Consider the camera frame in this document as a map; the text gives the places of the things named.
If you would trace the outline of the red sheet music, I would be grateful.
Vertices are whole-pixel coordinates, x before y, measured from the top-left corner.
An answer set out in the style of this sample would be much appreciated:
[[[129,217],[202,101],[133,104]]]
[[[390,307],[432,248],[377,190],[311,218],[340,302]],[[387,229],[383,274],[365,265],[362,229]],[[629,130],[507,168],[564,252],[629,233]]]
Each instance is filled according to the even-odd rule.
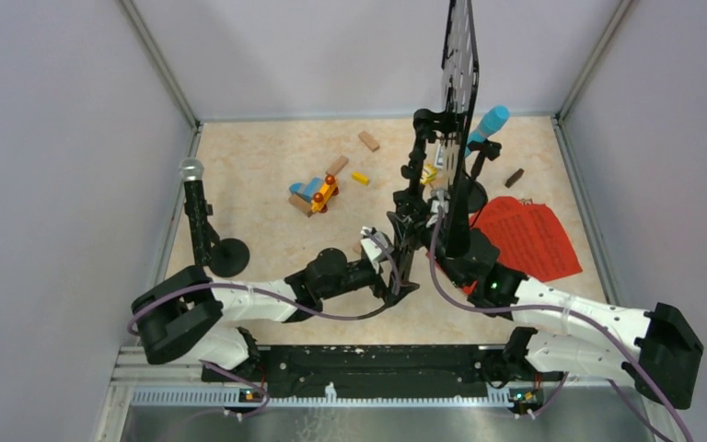
[[[562,223],[545,204],[500,196],[469,221],[500,251],[497,261],[507,267],[544,283],[582,272]]]

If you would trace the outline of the black music stand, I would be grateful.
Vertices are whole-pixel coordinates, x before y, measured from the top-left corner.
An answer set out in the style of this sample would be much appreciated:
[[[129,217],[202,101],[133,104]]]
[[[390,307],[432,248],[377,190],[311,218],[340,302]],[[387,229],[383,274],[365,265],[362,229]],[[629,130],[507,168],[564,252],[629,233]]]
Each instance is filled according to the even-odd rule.
[[[431,239],[429,222],[439,228],[436,247],[442,259],[460,262],[470,249],[465,151],[479,85],[471,1],[449,3],[441,69],[441,110],[419,109],[413,114],[414,142],[407,163],[400,168],[408,185],[393,193],[395,210],[387,213],[394,230],[393,269],[397,272],[385,295],[390,307],[418,289],[409,278],[414,253]],[[423,168],[436,161],[440,162],[437,197],[426,198]],[[432,214],[436,198],[441,201],[443,217]]]

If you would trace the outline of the blue toy microphone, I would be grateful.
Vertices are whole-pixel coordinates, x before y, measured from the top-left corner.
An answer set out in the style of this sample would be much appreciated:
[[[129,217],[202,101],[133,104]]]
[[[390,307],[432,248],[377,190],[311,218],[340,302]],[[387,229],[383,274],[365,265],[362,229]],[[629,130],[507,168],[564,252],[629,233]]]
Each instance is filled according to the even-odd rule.
[[[504,127],[510,116],[510,110],[504,105],[497,105],[488,110],[481,118],[481,121],[469,133],[465,157],[472,153],[469,148],[471,143],[487,141]]]

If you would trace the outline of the black round-base microphone stand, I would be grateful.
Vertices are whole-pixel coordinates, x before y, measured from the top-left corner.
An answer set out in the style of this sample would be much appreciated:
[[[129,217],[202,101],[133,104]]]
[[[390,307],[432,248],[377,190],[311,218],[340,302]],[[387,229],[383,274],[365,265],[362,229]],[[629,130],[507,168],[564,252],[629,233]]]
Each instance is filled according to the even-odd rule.
[[[472,215],[479,212],[489,202],[488,193],[483,184],[479,182],[479,177],[485,162],[492,162],[501,155],[502,144],[486,139],[470,142],[468,149],[471,153],[477,154],[473,166],[466,175],[469,184],[468,214]]]

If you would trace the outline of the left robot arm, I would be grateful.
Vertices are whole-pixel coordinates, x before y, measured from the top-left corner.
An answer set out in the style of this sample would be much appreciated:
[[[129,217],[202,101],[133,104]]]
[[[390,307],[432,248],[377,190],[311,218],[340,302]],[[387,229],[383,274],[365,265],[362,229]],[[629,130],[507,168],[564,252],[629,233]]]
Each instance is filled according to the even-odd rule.
[[[407,289],[394,267],[382,277],[387,251],[364,252],[348,261],[327,248],[307,266],[283,279],[246,282],[213,278],[190,265],[140,295],[131,305],[127,330],[140,338],[150,365],[193,356],[222,367],[232,378],[247,380],[258,369],[258,349],[243,320],[293,323],[312,317],[341,320],[323,310],[323,302],[368,287],[383,307],[396,304]]]

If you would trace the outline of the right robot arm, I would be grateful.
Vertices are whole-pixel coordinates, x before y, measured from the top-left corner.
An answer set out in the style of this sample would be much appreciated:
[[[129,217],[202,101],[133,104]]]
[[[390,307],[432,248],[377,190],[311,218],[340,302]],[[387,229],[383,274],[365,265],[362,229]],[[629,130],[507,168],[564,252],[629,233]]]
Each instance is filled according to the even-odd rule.
[[[692,404],[704,346],[685,315],[659,302],[625,308],[551,287],[492,259],[481,233],[465,255],[446,256],[435,233],[428,254],[456,285],[470,290],[466,311],[511,320],[516,328],[503,354],[505,372],[527,379],[534,372],[567,372],[622,382],[651,401],[687,410]]]

